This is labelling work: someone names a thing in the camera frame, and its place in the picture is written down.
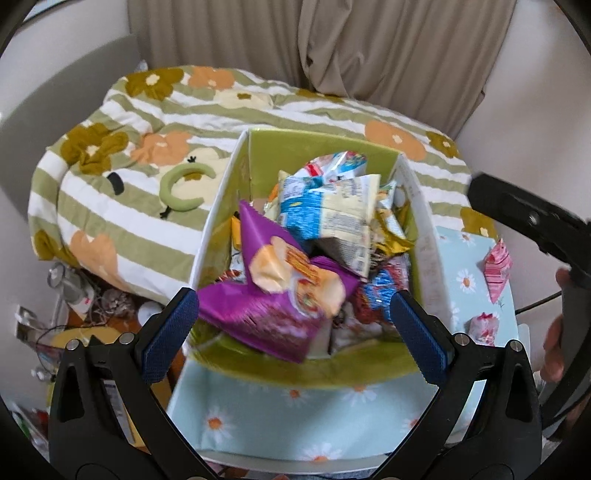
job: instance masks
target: wire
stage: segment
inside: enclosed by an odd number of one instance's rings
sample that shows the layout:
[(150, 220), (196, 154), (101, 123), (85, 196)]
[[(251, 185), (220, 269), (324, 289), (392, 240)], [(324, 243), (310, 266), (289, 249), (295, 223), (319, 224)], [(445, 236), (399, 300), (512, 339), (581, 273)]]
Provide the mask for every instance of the wire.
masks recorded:
[(543, 305), (544, 303), (548, 303), (551, 300), (557, 299), (561, 295), (562, 295), (562, 292), (561, 291), (558, 291), (556, 293), (553, 293), (552, 295), (550, 295), (550, 296), (548, 296), (548, 297), (546, 297), (544, 299), (541, 299), (539, 301), (536, 301), (535, 303), (532, 303), (531, 305), (527, 305), (527, 306), (525, 306), (523, 308), (517, 309), (515, 311), (515, 315), (519, 315), (520, 313), (527, 312), (527, 311), (532, 310), (532, 309), (534, 309), (536, 307), (539, 307), (540, 305)]
[[(95, 282), (92, 281), (92, 279), (86, 275), (82, 270), (79, 271), (79, 274), (92, 286), (92, 288), (94, 289), (95, 292), (100, 291), (99, 287), (96, 285)], [(90, 307), (88, 309), (88, 315), (87, 315), (87, 322), (85, 325), (81, 325), (79, 327), (70, 327), (67, 323), (65, 325), (55, 325), (47, 330), (45, 330), (38, 338), (37, 340), (35, 340), (35, 353), (37, 354), (37, 359), (39, 360), (39, 364), (41, 365), (42, 369), (45, 370), (45, 372), (47, 372), (50, 375), (55, 375), (56, 372), (53, 371), (53, 367), (52, 369), (47, 368), (46, 365), (44, 364), (43, 360), (41, 359), (41, 355), (39, 352), (39, 345), (41, 343), (41, 340), (47, 336), (49, 333), (58, 330), (58, 329), (63, 329), (63, 330), (68, 330), (71, 328), (91, 328), (91, 327), (101, 327), (101, 326), (106, 326), (109, 321), (111, 320), (112, 316), (115, 314), (115, 309), (117, 308), (117, 301), (120, 300), (121, 298), (125, 297), (127, 294), (125, 292), (120, 292), (119, 297), (117, 297), (115, 299), (115, 301), (113, 302), (113, 307), (111, 309), (105, 309), (103, 308), (103, 306), (101, 305), (101, 300), (103, 299), (104, 295), (95, 295), (95, 298), (92, 300), (92, 302), (90, 303)], [(95, 316), (98, 315), (99, 320), (96, 322), (95, 321)]]

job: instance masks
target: metal screw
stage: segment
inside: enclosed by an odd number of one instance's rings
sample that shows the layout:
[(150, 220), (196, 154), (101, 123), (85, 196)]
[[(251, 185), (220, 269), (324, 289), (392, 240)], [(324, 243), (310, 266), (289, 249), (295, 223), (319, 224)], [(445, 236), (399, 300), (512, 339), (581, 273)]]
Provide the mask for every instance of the metal screw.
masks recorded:
[(523, 350), (523, 345), (521, 344), (521, 342), (518, 342), (517, 340), (510, 341), (509, 346), (511, 347), (511, 350), (513, 350), (514, 352), (521, 352)]
[(456, 341), (458, 345), (462, 346), (466, 346), (468, 343), (470, 343), (470, 337), (468, 337), (468, 335), (466, 335), (465, 333), (458, 333), (454, 336), (453, 339)]
[(80, 341), (78, 340), (78, 338), (73, 338), (68, 343), (66, 343), (66, 349), (76, 350), (78, 348), (78, 345), (80, 345)]
[(119, 343), (123, 345), (129, 345), (131, 342), (134, 341), (135, 335), (131, 332), (122, 333), (119, 337)]

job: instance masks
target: daisy pattern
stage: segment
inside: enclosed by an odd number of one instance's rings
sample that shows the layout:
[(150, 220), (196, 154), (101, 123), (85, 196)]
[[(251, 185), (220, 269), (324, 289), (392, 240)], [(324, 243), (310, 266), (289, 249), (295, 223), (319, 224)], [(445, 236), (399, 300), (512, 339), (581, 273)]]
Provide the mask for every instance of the daisy pattern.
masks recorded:
[(308, 402), (310, 398), (307, 392), (296, 388), (288, 388), (282, 392), (282, 395), (289, 407), (299, 407)]
[(419, 417), (415, 419), (406, 419), (402, 421), (402, 427), (400, 428), (400, 433), (406, 435), (409, 433), (414, 426), (418, 423)]
[(218, 406), (213, 407), (205, 417), (205, 434), (213, 438), (218, 445), (226, 439), (231, 439), (230, 431), (234, 425), (230, 422), (230, 417)]
[(453, 301), (451, 303), (450, 310), (452, 311), (452, 328), (457, 332), (460, 330), (459, 329), (460, 317), (458, 316), (460, 313), (460, 309), (456, 305), (456, 302)]
[(472, 235), (470, 235), (469, 233), (460, 232), (460, 240), (469, 247), (473, 247), (475, 245), (474, 239), (472, 238)]
[(375, 389), (375, 385), (373, 387), (359, 385), (357, 387), (348, 388), (343, 395), (343, 400), (350, 402), (351, 406), (354, 406), (358, 401), (361, 403), (374, 401), (378, 396), (374, 391)]
[(300, 460), (305, 462), (323, 463), (329, 460), (338, 460), (343, 454), (342, 450), (333, 449), (330, 443), (324, 442), (304, 449)]
[(456, 281), (460, 284), (460, 288), (464, 293), (474, 293), (476, 291), (476, 281), (474, 275), (468, 272), (467, 269), (460, 270), (457, 273)]
[(254, 395), (255, 393), (259, 393), (259, 392), (268, 392), (269, 391), (269, 387), (267, 385), (264, 384), (260, 384), (260, 383), (256, 383), (256, 382), (245, 382), (245, 381), (238, 381), (238, 383), (246, 388), (248, 390), (248, 393), (250, 395)]

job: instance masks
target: green striped comforter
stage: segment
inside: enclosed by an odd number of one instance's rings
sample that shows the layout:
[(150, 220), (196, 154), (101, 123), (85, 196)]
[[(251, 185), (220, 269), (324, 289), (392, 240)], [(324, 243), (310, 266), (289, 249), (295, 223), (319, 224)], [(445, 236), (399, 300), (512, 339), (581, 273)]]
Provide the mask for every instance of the green striped comforter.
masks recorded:
[[(39, 162), (29, 225), (35, 253), (82, 266), (117, 288), (166, 302), (195, 287), (196, 256), (229, 156), (251, 127), (310, 130), (406, 153), (436, 225), (461, 230), (470, 172), (452, 140), (368, 103), (267, 81), (241, 70), (185, 66), (130, 74)], [(211, 166), (173, 187), (204, 203), (167, 211), (160, 180), (181, 163)]]

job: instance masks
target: purple snack bag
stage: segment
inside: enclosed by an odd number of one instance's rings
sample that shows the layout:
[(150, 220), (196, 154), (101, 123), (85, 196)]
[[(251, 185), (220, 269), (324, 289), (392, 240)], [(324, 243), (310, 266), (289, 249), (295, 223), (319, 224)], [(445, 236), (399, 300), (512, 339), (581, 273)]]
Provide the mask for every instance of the purple snack bag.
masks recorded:
[(247, 284), (199, 290), (200, 317), (253, 348), (302, 362), (322, 321), (359, 280), (329, 258), (310, 261), (285, 229), (245, 202), (240, 218)]

